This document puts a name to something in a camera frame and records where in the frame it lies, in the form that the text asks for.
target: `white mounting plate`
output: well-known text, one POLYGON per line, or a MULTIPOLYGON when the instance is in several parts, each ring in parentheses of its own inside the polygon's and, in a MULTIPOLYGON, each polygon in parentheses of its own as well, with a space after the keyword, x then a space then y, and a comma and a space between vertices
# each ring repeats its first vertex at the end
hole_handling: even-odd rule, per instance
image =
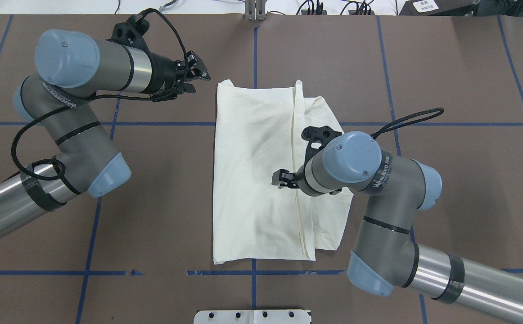
POLYGON ((194 324, 311 324, 311 310, 199 311, 194 324))

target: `white label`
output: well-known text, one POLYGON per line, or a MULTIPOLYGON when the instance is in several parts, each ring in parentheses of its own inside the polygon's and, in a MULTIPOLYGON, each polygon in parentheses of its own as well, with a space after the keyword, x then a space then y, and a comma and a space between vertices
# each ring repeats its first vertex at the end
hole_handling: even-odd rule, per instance
POLYGON ((418 12, 430 12, 432 10, 438 10, 439 7, 434 0, 423 0, 414 2, 415 10, 418 12))

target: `white cloth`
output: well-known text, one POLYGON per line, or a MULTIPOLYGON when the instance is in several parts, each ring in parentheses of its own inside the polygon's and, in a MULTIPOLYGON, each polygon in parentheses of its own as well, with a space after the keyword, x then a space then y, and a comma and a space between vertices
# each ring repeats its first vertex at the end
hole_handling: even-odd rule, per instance
POLYGON ((315 248, 336 250, 353 194, 309 197, 278 189, 272 174, 303 164, 307 126, 342 131, 322 97, 292 88, 236 88, 218 84, 214 153, 214 263, 244 258, 312 260, 315 248))

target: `black rubber band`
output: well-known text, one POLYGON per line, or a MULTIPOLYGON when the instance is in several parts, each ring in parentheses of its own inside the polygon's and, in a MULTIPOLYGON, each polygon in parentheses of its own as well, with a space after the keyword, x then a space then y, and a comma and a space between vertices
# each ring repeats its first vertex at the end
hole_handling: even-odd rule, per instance
MULTIPOLYGON (((27 169, 30 169, 33 172, 33 167, 33 164, 31 164, 27 166, 27 169)), ((23 189, 25 189, 27 195, 29 195, 33 202, 44 211, 53 212, 56 209, 66 205, 66 203, 60 203, 59 201, 55 200, 51 194, 45 193, 41 187, 40 182, 36 178, 33 178, 32 176, 29 176, 23 172, 21 173, 21 184, 23 185, 23 189)))
POLYGON ((449 271, 449 281, 443 293, 439 297, 432 299, 439 300, 445 304, 453 304, 457 300, 457 297, 461 295, 461 291, 465 286, 465 267, 461 257, 450 253, 447 253, 447 256, 449 257, 451 267, 449 271))
MULTIPOLYGON (((59 174, 60 172, 60 169, 58 168, 58 166, 56 164, 54 164, 54 170, 55 172, 57 172, 59 174)), ((74 186, 72 186, 72 184, 68 181, 68 179, 66 178, 65 175, 62 175, 60 178, 59 178, 64 185, 66 185, 66 187, 68 187, 68 189, 72 192, 72 193, 75 193, 76 195, 81 195, 82 192, 77 190, 74 186)))
POLYGON ((414 265, 411 267, 410 277, 407 279, 406 283, 401 286, 402 288, 407 288, 411 285, 411 282, 414 281, 415 273, 418 271, 419 264, 419 247, 416 242, 414 242, 414 265))
POLYGON ((93 123, 89 123, 87 125, 83 125, 79 128, 76 128, 74 129, 73 131, 70 131, 69 133, 67 133, 66 135, 58 138, 55 143, 57 146, 59 146, 61 143, 67 141, 68 139, 78 135, 79 133, 83 133, 84 131, 87 131, 88 129, 90 128, 93 128, 93 127, 97 127, 97 126, 101 126, 101 123, 99 121, 95 121, 93 123))
POLYGON ((128 49, 128 47, 126 47, 124 45, 122 45, 122 47, 126 50, 127 55, 130 57, 130 77, 127 79, 126 85, 123 86, 123 88, 121 88, 120 90, 118 90, 118 92, 123 91, 125 88, 130 86, 131 80, 134 78, 134 67, 135 67, 134 66, 134 57, 131 55, 130 50, 128 49))
POLYGON ((364 216, 364 220, 367 221, 368 223, 387 228, 388 230, 393 230, 395 232, 402 233, 402 234, 410 234, 410 230, 409 229, 393 226, 392 224, 384 223, 384 222, 379 221, 377 219, 372 219, 371 217, 368 217, 368 216, 364 216))

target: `white floor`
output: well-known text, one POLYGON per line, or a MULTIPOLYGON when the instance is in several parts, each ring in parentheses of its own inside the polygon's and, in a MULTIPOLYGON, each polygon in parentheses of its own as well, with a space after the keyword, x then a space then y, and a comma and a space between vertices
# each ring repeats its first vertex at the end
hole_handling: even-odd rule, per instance
MULTIPOLYGON (((119 13, 138 13, 145 8, 159 8, 170 0, 120 0, 119 13)), ((278 10, 295 14, 303 0, 267 0, 268 11, 278 10)), ((401 10, 405 0, 397 0, 401 10)), ((43 0, 0 0, 2 14, 113 14, 118 0, 67 0, 64 2, 43 0)), ((339 14, 346 5, 344 0, 325 0, 324 9, 328 14, 339 14)), ((164 13, 243 13, 245 5, 238 0, 177 0, 164 13)), ((371 3, 375 14, 395 15, 395 0, 374 0, 371 3)))

